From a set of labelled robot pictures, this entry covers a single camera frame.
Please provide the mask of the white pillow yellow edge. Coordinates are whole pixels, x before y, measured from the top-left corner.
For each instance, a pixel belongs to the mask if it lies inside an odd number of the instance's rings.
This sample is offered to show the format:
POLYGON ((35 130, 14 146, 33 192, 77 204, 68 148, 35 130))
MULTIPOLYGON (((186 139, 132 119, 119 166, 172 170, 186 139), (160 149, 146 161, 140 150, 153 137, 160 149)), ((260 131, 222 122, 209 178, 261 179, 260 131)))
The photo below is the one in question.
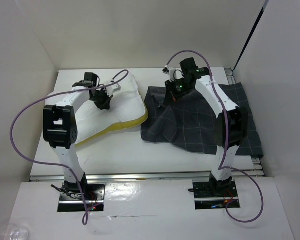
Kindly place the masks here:
POLYGON ((75 113, 78 128, 76 145, 111 131, 120 131, 141 125, 148 118, 148 111, 132 74, 119 83, 121 90, 114 94, 109 110, 100 110, 88 100, 75 113))

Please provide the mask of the dark grey checked pillowcase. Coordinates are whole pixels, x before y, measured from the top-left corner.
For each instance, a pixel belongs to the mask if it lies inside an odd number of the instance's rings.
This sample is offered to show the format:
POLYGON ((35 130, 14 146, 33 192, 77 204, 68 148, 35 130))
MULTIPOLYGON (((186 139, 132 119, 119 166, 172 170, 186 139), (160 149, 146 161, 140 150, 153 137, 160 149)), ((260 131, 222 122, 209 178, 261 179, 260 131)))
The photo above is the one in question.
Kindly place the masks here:
MULTIPOLYGON (((239 107, 248 110, 247 137, 236 155, 262 158, 261 139, 243 85, 237 83, 220 87, 239 107)), ((165 106, 165 95, 165 87, 148 87, 144 99, 148 119, 141 124, 141 139, 150 143, 171 143, 192 153, 216 155, 213 132, 216 115, 204 97, 194 90, 176 103, 165 106)))

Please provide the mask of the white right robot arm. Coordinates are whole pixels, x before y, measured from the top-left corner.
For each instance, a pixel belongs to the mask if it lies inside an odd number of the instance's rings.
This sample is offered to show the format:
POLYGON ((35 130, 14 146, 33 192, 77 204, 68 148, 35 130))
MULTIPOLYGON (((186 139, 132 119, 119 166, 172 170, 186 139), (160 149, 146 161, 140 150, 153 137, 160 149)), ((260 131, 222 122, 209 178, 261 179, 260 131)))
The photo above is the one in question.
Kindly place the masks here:
POLYGON ((213 130, 217 145, 217 164, 209 175, 206 190, 213 196, 223 195, 231 186, 232 167, 236 153, 248 132, 248 110, 239 107, 216 83, 210 67, 198 67, 194 58, 180 62, 182 77, 177 78, 177 69, 166 65, 163 73, 169 76, 165 82, 166 105, 196 90, 213 110, 216 120, 213 130))

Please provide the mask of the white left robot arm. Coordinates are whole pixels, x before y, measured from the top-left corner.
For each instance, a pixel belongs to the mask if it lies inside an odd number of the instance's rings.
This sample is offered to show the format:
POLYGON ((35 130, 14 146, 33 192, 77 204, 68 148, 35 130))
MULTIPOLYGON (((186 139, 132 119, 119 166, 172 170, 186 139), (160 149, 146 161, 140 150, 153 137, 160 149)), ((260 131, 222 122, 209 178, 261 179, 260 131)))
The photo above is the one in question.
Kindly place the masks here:
POLYGON ((43 109, 43 138, 64 167, 61 191, 72 194, 78 200, 87 197, 89 187, 75 149, 79 135, 76 112, 87 101, 93 102, 99 110, 109 110, 114 93, 120 89, 120 85, 114 84, 113 80, 100 84, 96 74, 86 72, 83 80, 72 85, 73 93, 68 93, 57 104, 46 105, 43 109))

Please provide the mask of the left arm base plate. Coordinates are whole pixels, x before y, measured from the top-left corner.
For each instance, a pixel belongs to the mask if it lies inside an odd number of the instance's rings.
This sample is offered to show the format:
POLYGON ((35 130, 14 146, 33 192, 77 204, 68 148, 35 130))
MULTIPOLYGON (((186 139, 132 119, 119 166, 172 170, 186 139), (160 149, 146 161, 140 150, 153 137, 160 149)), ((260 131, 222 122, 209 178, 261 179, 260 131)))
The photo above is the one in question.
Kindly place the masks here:
MULTIPOLYGON (((58 201, 58 213, 84 212, 84 202, 80 192, 66 192, 64 187, 57 188, 60 193, 58 201)), ((87 208, 90 212, 103 212, 105 207, 106 185, 90 184, 87 185, 84 195, 87 208)))

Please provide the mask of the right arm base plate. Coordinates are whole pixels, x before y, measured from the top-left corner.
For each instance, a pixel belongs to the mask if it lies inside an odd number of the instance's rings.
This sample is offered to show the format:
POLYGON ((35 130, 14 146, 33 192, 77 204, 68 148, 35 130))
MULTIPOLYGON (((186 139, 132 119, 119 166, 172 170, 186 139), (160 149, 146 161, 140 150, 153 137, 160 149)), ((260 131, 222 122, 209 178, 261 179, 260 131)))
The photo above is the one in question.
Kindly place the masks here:
POLYGON ((234 181, 230 186, 219 192, 212 192, 209 189, 208 182, 193 182, 192 188, 188 192, 194 196, 194 205, 196 210, 216 210, 228 208, 240 208, 240 200, 237 192, 237 186, 234 181))

